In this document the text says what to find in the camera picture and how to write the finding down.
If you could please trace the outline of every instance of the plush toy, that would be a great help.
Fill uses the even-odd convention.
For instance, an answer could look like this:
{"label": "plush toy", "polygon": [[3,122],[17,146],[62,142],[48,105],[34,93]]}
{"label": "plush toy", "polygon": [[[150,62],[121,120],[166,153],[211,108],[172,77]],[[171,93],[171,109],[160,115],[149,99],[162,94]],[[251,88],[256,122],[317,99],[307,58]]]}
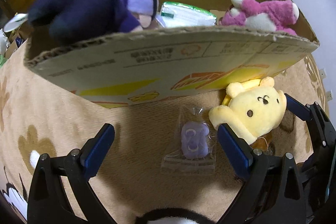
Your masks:
{"label": "plush toy", "polygon": [[295,24],[299,9],[291,0],[231,0],[233,7],[220,19],[224,26],[239,25],[265,31],[285,31],[296,35],[288,25]]}
{"label": "plush toy", "polygon": [[49,26],[50,36],[63,45],[113,32],[147,28],[158,0],[36,0],[28,12],[33,27]]}
{"label": "plush toy", "polygon": [[246,89],[249,86],[246,83],[229,84],[226,93],[232,99],[228,106],[211,109],[209,119],[215,129],[227,123],[239,138],[252,144],[280,124],[287,100],[282,90],[275,90],[271,77],[262,79],[260,85],[252,88]]}

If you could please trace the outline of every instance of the green and white plastic package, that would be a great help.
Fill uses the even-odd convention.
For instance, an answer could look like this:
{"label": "green and white plastic package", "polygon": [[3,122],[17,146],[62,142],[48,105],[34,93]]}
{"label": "green and white plastic package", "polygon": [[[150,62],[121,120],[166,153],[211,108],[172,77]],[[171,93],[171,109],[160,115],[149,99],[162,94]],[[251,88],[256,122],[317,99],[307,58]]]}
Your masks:
{"label": "green and white plastic package", "polygon": [[164,2],[160,14],[166,28],[216,25],[214,14],[179,2]]}

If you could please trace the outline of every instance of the plush bear face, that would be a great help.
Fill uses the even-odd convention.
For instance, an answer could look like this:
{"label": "plush bear face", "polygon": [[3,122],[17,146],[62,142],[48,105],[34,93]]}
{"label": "plush bear face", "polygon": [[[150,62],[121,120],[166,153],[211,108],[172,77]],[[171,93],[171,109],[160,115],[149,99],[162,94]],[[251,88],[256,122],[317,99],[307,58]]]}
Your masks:
{"label": "plush bear face", "polygon": [[272,86],[257,86],[238,93],[229,108],[255,137],[276,128],[285,113],[286,97]]}

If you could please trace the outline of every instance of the beige blanket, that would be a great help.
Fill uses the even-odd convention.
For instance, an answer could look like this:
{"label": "beige blanket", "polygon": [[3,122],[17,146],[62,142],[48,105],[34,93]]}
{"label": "beige blanket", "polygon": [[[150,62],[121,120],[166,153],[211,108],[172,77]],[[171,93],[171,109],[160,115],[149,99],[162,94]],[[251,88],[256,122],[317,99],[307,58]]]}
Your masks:
{"label": "beige blanket", "polygon": [[[115,127],[115,141],[90,184],[118,224],[134,223],[136,216],[162,207],[188,208],[219,219],[241,187],[219,145],[212,176],[162,174],[160,164],[173,139],[179,106],[213,107],[221,102],[223,92],[105,109],[23,67],[24,47],[0,69],[0,190],[22,218],[25,191],[29,192],[38,156],[63,156],[81,148],[107,122]],[[275,79],[277,89],[304,104],[317,101],[326,109],[324,88],[311,55]],[[293,153],[296,162],[312,153],[305,124],[289,112],[273,130],[271,146],[276,155]],[[64,182],[75,213],[83,217]]]}

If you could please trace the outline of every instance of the purple object in plastic bag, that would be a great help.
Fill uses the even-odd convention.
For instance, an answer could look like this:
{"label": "purple object in plastic bag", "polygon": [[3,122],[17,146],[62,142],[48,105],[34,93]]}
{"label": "purple object in plastic bag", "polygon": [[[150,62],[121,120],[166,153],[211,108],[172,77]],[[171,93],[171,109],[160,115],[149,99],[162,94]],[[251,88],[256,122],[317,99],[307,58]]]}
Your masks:
{"label": "purple object in plastic bag", "polygon": [[208,154],[206,137],[209,128],[201,122],[186,122],[181,130],[181,143],[183,155],[189,159],[201,159]]}

